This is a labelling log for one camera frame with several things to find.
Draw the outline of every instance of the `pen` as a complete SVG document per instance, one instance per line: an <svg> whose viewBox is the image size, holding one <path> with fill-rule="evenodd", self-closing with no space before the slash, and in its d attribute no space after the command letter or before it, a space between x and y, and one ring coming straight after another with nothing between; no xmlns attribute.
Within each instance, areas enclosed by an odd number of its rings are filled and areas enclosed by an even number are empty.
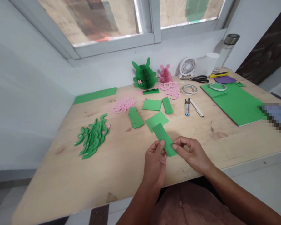
<svg viewBox="0 0 281 225"><path fill-rule="evenodd" d="M203 113L199 110L199 108L196 106L196 104L193 102L193 100L191 100L189 98L189 101L191 102L191 104L193 105L193 107L196 109L197 113L201 116L204 117Z"/></svg>

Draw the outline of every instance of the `small fan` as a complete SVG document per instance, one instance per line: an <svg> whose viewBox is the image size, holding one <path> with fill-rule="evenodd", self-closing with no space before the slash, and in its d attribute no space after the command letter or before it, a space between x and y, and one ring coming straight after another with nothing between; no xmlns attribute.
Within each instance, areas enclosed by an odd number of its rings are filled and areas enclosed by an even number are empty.
<svg viewBox="0 0 281 225"><path fill-rule="evenodd" d="M194 58L186 57L179 63L179 74L178 77L193 75L196 67L196 60Z"/></svg>

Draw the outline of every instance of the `silver bottle cap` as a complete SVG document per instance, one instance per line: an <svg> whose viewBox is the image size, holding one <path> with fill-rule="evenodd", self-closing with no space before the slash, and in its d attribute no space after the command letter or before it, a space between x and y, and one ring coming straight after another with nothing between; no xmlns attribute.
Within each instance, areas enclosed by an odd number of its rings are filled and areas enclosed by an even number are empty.
<svg viewBox="0 0 281 225"><path fill-rule="evenodd" d="M227 45L235 45L240 36L238 34L228 34L224 40L224 43Z"/></svg>

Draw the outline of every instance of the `tape roll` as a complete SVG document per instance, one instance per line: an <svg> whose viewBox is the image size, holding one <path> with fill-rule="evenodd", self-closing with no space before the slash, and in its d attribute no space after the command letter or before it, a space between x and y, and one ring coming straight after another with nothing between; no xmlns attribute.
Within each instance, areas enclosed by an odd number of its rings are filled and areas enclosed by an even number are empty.
<svg viewBox="0 0 281 225"><path fill-rule="evenodd" d="M182 88L180 88L180 92L184 95L192 95L192 94L196 94L198 92L198 89L196 86L192 84L187 84L184 85Z"/></svg>
<svg viewBox="0 0 281 225"><path fill-rule="evenodd" d="M216 87L214 87L214 85L221 85L221 86L222 86L222 89L216 88ZM226 87L225 85L220 84L220 83L211 83L211 84L209 84L209 87L210 87L211 89L216 90L216 91L225 91L225 90L227 89L227 87Z"/></svg>

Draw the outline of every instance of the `forearm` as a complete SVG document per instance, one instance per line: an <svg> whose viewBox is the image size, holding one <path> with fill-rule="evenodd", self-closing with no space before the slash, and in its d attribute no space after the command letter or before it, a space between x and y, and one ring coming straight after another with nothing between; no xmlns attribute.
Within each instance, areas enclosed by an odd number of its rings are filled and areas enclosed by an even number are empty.
<svg viewBox="0 0 281 225"><path fill-rule="evenodd" d="M281 216L214 167L205 177L229 210L246 224L281 224Z"/></svg>
<svg viewBox="0 0 281 225"><path fill-rule="evenodd" d="M159 187L150 187L142 182L117 225L149 224L159 193Z"/></svg>

